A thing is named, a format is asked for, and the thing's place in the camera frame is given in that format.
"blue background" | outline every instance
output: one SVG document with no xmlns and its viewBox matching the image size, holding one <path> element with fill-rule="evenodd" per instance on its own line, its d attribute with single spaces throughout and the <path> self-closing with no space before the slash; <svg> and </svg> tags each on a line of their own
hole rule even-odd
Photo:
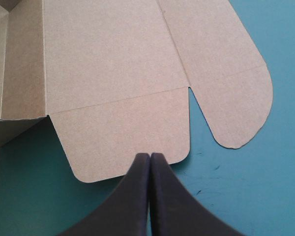
<svg viewBox="0 0 295 236">
<path fill-rule="evenodd" d="M 271 113 L 250 143 L 225 149 L 190 90 L 191 150 L 172 168 L 195 198 L 244 234 L 295 236 L 295 0 L 230 2 L 271 73 Z M 55 235 L 119 180 L 77 181 L 47 118 L 0 148 L 0 236 Z"/>
</svg>

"cardboard box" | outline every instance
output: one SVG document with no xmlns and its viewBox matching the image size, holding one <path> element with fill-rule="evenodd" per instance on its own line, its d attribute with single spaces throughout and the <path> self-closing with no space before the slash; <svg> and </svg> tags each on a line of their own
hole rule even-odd
<svg viewBox="0 0 295 236">
<path fill-rule="evenodd" d="M 266 63 L 227 0 L 0 5 L 0 146 L 49 115 L 80 181 L 125 174 L 138 152 L 183 160 L 189 87 L 224 147 L 269 114 Z"/>
</svg>

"cardboard edge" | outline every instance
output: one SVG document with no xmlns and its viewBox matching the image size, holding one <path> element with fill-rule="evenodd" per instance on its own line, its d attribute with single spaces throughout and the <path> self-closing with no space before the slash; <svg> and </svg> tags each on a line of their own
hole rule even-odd
<svg viewBox="0 0 295 236">
<path fill-rule="evenodd" d="M 33 119 L 0 119 L 0 147 L 27 129 L 31 128 L 45 117 Z"/>
<path fill-rule="evenodd" d="M 269 117 L 269 115 L 270 115 L 270 112 L 271 112 L 271 110 L 272 110 L 272 106 L 273 106 L 273 93 L 274 93 L 274 90 L 273 90 L 273 82 L 272 82 L 272 78 L 271 78 L 271 73 L 270 73 L 270 71 L 269 71 L 269 69 L 268 69 L 268 67 L 267 67 L 267 64 L 265 63 L 265 65 L 263 65 L 263 66 L 266 68 L 266 71 L 267 71 L 267 73 L 268 73 L 268 75 L 267 75 L 267 79 L 270 81 L 270 86 L 271 86 L 271 97 L 270 97 L 270 99 L 271 99 L 271 103 L 270 103 L 270 106 L 267 108 L 267 113 L 264 113 L 265 116 L 263 117 L 263 121 L 260 122 L 259 126 L 256 127 L 256 128 L 254 129 L 254 130 L 255 130 L 255 131 L 253 132 L 254 135 L 250 136 L 249 139 L 247 139 L 247 140 L 245 140 L 245 141 L 242 141 L 241 144 L 238 144 L 238 145 L 230 145 L 230 144 L 225 143 L 223 140 L 220 140 L 220 136 L 219 136 L 219 135 L 216 135 L 216 133 L 214 132 L 214 130 L 210 128 L 210 125 L 209 125 L 208 122 L 207 122 L 207 118 L 206 118 L 205 114 L 203 113 L 203 115 L 204 115 L 204 117 L 205 117 L 205 120 L 206 120 L 206 123 L 207 123 L 208 126 L 209 126 L 209 129 L 210 129 L 210 131 L 211 131 L 211 134 L 212 134 L 214 140 L 215 140 L 220 146 L 222 146 L 222 147 L 224 147 L 224 148 L 227 148 L 227 149 L 239 149 L 239 148 L 245 146 L 246 144 L 248 144 L 251 140 L 253 140 L 253 139 L 256 137 L 256 135 L 259 133 L 259 131 L 260 131 L 260 130 L 263 128 L 263 126 L 265 125 L 265 123 L 266 123 L 266 121 L 267 121 L 267 119 L 268 119 L 268 117 Z"/>
</svg>

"crease line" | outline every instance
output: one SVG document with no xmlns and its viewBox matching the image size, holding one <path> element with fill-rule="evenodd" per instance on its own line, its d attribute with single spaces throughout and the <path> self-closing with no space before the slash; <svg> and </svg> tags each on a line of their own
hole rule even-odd
<svg viewBox="0 0 295 236">
<path fill-rule="evenodd" d="M 104 103 L 89 105 L 89 106 L 85 106 L 85 107 L 79 107 L 79 108 L 69 109 L 69 110 L 65 110 L 65 111 L 51 112 L 51 113 L 49 113 L 49 115 L 57 114 L 57 113 L 62 113 L 62 112 L 74 111 L 74 110 L 88 108 L 88 107 L 101 106 L 101 105 L 106 105 L 106 104 L 110 104 L 110 103 L 121 102 L 121 101 L 130 100 L 130 99 L 134 99 L 134 98 L 140 98 L 140 97 L 145 97 L 145 96 L 149 96 L 149 95 L 155 95 L 155 94 L 159 94 L 159 93 L 162 93 L 162 92 L 170 92 L 170 91 L 174 91 L 174 90 L 178 90 L 178 89 L 184 89 L 184 88 L 189 88 L 189 86 L 183 86 L 183 87 L 179 87 L 179 88 L 173 88 L 173 89 L 164 90 L 164 91 L 160 91 L 160 92 L 148 93 L 148 94 L 144 94 L 144 95 L 140 95 L 140 96 L 135 96 L 135 97 L 123 98 L 123 99 L 116 100 L 116 101 L 104 102 Z"/>
<path fill-rule="evenodd" d="M 186 75 L 186 79 L 187 79 L 187 82 L 189 83 L 189 87 L 190 87 L 190 86 L 191 86 L 191 83 L 190 83 L 190 80 L 189 80 L 189 76 L 188 76 L 187 70 L 186 70 L 185 66 L 183 65 L 183 61 L 182 61 L 181 56 L 180 56 L 180 54 L 179 54 L 179 51 L 178 51 L 177 45 L 176 45 L 176 43 L 175 43 L 175 41 L 174 41 L 174 38 L 173 38 L 173 34 L 172 34 L 172 32 L 171 32 L 171 29 L 169 28 L 168 23 L 167 23 L 167 20 L 166 20 L 166 18 L 165 18 L 165 16 L 164 16 L 164 13 L 163 13 L 163 9 L 162 9 L 162 7 L 161 7 L 161 4 L 159 3 L 159 0 L 155 0 L 155 1 L 156 1 L 157 5 L 158 5 L 158 9 L 159 9 L 159 11 L 160 11 L 161 14 L 162 14 L 163 21 L 164 21 L 164 23 L 165 23 L 165 25 L 166 25 L 166 28 L 167 28 L 167 31 L 168 31 L 168 33 L 169 33 L 169 35 L 170 35 L 170 37 L 171 37 L 171 40 L 172 40 L 172 43 L 173 43 L 174 48 L 175 48 L 175 50 L 176 50 L 177 56 L 178 56 L 178 58 L 179 58 L 179 61 L 180 61 L 181 67 L 182 67 L 182 69 L 183 69 L 183 71 L 184 71 L 184 73 L 185 73 L 185 75 Z"/>
</svg>

